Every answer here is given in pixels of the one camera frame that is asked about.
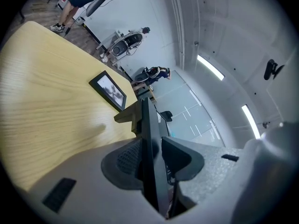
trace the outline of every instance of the cable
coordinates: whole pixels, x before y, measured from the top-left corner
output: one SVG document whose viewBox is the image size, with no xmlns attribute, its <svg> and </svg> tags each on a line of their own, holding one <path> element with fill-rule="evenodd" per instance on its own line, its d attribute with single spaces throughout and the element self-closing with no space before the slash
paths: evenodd
<svg viewBox="0 0 299 224">
<path fill-rule="evenodd" d="M 136 48 L 136 50 L 134 51 L 134 53 L 133 53 L 133 54 L 130 54 L 130 55 L 128 54 L 129 50 L 127 50 L 126 55 L 127 55 L 127 56 L 132 56 L 132 55 L 134 55 L 135 52 L 137 51 L 138 47 Z"/>
<path fill-rule="evenodd" d="M 76 22 L 76 20 L 74 20 L 74 22 L 71 24 L 71 26 L 70 26 L 69 28 L 67 28 L 64 37 L 65 37 L 66 35 L 68 35 L 68 33 L 69 33 L 71 27 L 74 25 L 74 23 Z"/>
</svg>

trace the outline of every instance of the desk surface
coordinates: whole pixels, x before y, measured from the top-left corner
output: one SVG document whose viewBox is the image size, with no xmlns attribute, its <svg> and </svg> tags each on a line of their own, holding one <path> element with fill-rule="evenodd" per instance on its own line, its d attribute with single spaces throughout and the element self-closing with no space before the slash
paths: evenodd
<svg viewBox="0 0 299 224">
<path fill-rule="evenodd" d="M 130 82 L 80 48 L 27 22 L 0 53 L 1 159 L 12 181 L 28 190 L 81 151 L 135 137 L 131 123 L 88 82 L 106 70 L 136 101 Z"/>
</svg>

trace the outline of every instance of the picture frame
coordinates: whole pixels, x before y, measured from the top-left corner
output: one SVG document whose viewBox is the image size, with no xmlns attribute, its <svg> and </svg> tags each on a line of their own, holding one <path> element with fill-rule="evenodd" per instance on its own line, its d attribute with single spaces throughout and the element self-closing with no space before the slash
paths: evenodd
<svg viewBox="0 0 299 224">
<path fill-rule="evenodd" d="M 89 84 L 118 112 L 125 109 L 127 96 L 108 75 L 107 71 L 97 75 Z"/>
</svg>

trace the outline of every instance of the sneaker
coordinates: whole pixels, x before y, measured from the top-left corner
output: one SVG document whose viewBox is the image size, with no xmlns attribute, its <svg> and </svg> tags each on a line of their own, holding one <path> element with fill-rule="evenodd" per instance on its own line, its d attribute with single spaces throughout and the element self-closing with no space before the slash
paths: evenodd
<svg viewBox="0 0 299 224">
<path fill-rule="evenodd" d="M 108 62 L 108 57 L 106 55 L 104 55 L 104 57 L 102 58 L 102 62 Z"/>
<path fill-rule="evenodd" d="M 50 26 L 50 30 L 52 32 L 57 32 L 57 33 L 63 32 L 64 28 L 65 28 L 65 26 L 63 26 L 63 25 L 59 26 L 58 23 L 56 23 L 54 26 Z"/>
</svg>

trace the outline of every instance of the man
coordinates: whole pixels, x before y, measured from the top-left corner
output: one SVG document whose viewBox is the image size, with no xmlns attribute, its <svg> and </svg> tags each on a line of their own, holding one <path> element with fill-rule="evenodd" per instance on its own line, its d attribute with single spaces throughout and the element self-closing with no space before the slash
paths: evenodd
<svg viewBox="0 0 299 224">
<path fill-rule="evenodd" d="M 145 27 L 137 30 L 129 30 L 129 33 L 134 34 L 134 33 L 140 33 L 142 35 L 142 40 L 139 42 L 136 42 L 131 45 L 132 48 L 138 47 L 146 38 L 146 34 L 150 33 L 150 28 Z M 100 57 L 102 58 L 102 62 L 108 62 L 108 55 L 111 51 L 111 48 L 114 46 L 114 43 L 107 49 L 106 52 L 100 54 Z"/>
<path fill-rule="evenodd" d="M 158 81 L 161 77 L 164 77 L 164 78 L 169 79 L 169 80 L 171 79 L 171 70 L 169 68 L 163 68 L 163 67 L 159 66 L 159 69 L 160 69 L 160 72 L 155 78 L 148 78 L 146 81 L 141 82 L 139 84 L 136 81 L 131 82 L 133 90 L 138 91 L 140 88 L 143 88 L 145 86 L 149 86 L 150 89 L 153 90 L 152 87 L 151 87 L 151 84 Z"/>
<path fill-rule="evenodd" d="M 76 14 L 79 7 L 83 7 L 84 5 L 92 1 L 93 0 L 68 0 L 61 13 L 59 22 L 53 26 L 50 26 L 50 30 L 56 33 L 63 32 L 65 25 Z"/>
</svg>

